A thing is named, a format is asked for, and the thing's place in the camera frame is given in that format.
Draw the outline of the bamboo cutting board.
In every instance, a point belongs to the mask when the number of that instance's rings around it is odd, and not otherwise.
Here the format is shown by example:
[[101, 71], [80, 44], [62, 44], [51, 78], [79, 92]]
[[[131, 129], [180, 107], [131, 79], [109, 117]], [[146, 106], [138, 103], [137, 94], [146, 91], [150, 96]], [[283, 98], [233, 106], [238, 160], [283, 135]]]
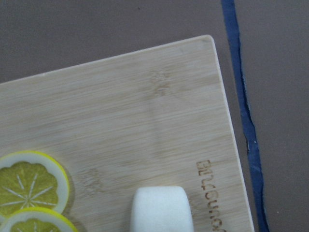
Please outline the bamboo cutting board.
[[252, 232], [215, 43], [204, 35], [0, 86], [0, 153], [69, 174], [81, 232], [127, 232], [134, 193], [180, 186], [196, 232]]

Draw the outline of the lemon slice far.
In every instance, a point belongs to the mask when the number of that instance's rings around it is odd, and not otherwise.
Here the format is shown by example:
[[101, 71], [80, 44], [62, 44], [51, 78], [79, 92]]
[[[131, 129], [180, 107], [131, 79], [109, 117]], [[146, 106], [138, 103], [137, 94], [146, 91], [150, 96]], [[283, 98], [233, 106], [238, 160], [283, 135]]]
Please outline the lemon slice far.
[[70, 197], [65, 169], [38, 151], [18, 151], [0, 159], [0, 220], [18, 210], [43, 207], [63, 213]]

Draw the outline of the lemon slice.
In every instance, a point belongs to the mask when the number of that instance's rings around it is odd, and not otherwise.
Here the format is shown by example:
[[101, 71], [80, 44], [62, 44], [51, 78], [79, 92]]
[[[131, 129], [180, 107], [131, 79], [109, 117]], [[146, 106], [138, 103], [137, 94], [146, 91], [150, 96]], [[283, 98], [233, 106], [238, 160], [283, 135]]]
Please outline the lemon slice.
[[18, 210], [0, 225], [2, 232], [77, 232], [74, 224], [62, 214], [42, 207]]
[[0, 220], [18, 210], [43, 207], [63, 213], [70, 197], [65, 169], [38, 151], [18, 151], [0, 159]]

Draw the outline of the lemon slice middle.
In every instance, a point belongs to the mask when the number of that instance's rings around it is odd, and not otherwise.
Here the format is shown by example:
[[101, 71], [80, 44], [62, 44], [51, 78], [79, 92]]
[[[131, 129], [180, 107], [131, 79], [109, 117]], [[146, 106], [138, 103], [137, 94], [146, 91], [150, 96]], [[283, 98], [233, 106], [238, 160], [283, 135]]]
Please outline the lemon slice middle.
[[2, 232], [77, 232], [74, 224], [62, 214], [42, 207], [18, 210], [0, 225]]

